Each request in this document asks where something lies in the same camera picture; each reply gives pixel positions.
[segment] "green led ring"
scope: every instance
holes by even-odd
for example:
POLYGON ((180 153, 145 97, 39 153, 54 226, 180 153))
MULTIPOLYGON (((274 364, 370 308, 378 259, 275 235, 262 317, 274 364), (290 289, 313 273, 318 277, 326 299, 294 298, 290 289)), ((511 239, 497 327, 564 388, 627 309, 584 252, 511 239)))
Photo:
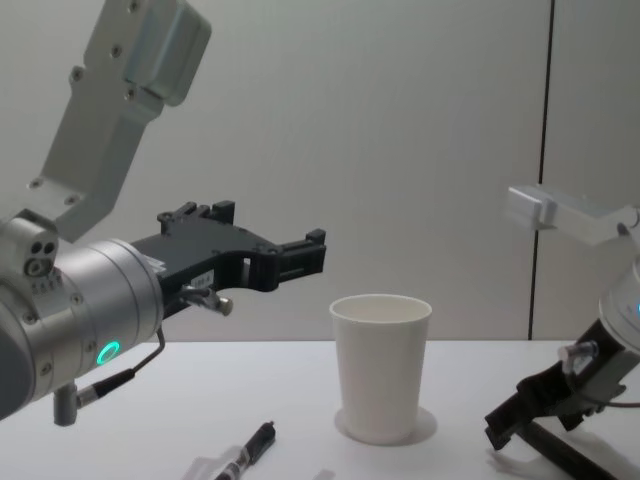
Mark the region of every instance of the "green led ring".
POLYGON ((120 343, 119 342, 111 342, 107 344, 100 354, 98 355, 98 360, 96 361, 98 365, 104 365, 109 360, 112 360, 120 351, 120 343))

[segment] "white wall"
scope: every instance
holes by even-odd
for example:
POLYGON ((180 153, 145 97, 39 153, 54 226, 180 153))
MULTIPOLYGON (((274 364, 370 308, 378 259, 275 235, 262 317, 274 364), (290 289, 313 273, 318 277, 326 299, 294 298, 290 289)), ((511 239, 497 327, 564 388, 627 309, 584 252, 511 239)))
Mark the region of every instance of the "white wall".
MULTIPOLYGON (((149 127, 87 240, 233 199, 277 242, 325 228, 329 252, 324 275, 232 292, 230 319, 190 311, 170 337, 327 338, 331 300, 393 292, 433 304, 434 337, 525 338, 532 238, 503 202, 538 175, 549 1, 193 4, 214 34, 190 97, 149 127)), ((0 190, 44 161, 100 5, 0 2, 0 190)))
MULTIPOLYGON (((610 207, 640 204, 639 18, 636 0, 557 2, 544 183, 610 207)), ((535 338, 584 332, 634 250, 542 234, 535 338)))

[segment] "pen cap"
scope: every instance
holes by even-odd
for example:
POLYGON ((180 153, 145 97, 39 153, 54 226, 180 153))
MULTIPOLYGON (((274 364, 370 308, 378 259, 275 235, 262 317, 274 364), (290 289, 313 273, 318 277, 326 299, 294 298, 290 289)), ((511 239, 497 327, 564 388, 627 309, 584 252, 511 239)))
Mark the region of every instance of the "pen cap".
POLYGON ((273 422, 265 423, 245 445, 249 455, 249 464, 254 465, 276 440, 273 422))

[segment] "cable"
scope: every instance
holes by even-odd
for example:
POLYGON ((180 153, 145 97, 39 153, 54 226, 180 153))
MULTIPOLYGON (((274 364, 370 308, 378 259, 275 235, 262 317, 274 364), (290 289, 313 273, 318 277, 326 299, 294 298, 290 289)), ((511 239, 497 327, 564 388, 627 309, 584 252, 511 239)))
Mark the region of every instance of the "cable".
POLYGON ((140 370, 146 367, 154 358, 160 355, 164 350, 164 347, 167 345, 167 342, 165 341, 165 338, 164 338, 164 332, 162 331, 162 327, 158 329, 158 331, 156 332, 156 335, 158 336, 158 342, 160 345, 158 345, 158 348, 156 348, 153 352, 151 352, 151 354, 148 357, 146 357, 138 365, 133 367, 133 371, 135 373, 138 373, 140 370))
POLYGON ((96 382, 86 388, 83 388, 80 392, 78 392, 77 403, 79 408, 86 407, 96 400, 101 399, 105 395, 113 392, 114 390, 120 388, 124 384, 133 380, 140 370, 146 367, 153 359, 155 359, 158 355, 162 353, 166 346, 166 340, 164 337, 164 332, 162 331, 162 327, 158 329, 156 332, 158 336, 158 348, 156 348, 151 354, 147 355, 140 363, 138 363, 133 368, 128 368, 121 372, 116 373, 115 375, 111 375, 104 380, 96 382))
POLYGON ((585 393, 582 393, 581 391, 578 390, 578 387, 576 385, 576 374, 575 373, 569 373, 569 374, 565 374, 565 379, 567 382, 567 386, 569 387, 569 390, 571 390, 571 393, 573 393, 574 395, 576 395, 577 397, 580 397, 582 400, 584 400, 585 402, 589 402, 597 407, 611 407, 611 408, 627 408, 627 409, 632 409, 632 408, 640 408, 640 402, 634 402, 634 403, 622 403, 622 402, 607 402, 604 400, 598 400, 596 398, 593 398, 589 395, 586 395, 585 393))

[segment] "black bracket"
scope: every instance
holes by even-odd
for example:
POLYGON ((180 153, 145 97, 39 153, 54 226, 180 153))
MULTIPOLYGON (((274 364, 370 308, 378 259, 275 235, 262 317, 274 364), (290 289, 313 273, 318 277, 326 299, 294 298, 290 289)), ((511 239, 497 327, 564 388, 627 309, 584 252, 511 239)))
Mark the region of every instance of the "black bracket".
MULTIPOLYGON (((578 375, 578 391, 609 402, 625 391, 626 387, 619 382, 640 359, 616 342, 599 320, 578 343, 587 341, 597 342, 600 353, 578 375)), ((536 418, 558 417, 565 430, 571 431, 585 417, 604 410, 569 388, 561 362, 525 378, 516 389, 515 395, 485 417, 488 425, 485 432, 495 450, 504 448, 515 434, 575 479, 615 480, 609 472, 534 422, 536 418)))
MULTIPOLYGON (((233 225, 235 203, 209 207, 186 203, 158 215, 160 234, 133 246, 150 258, 165 298, 211 274, 214 290, 248 288, 271 292, 281 282, 321 273, 326 232, 313 230, 304 240, 275 244, 233 225)), ((166 312, 170 316, 176 311, 166 312)))

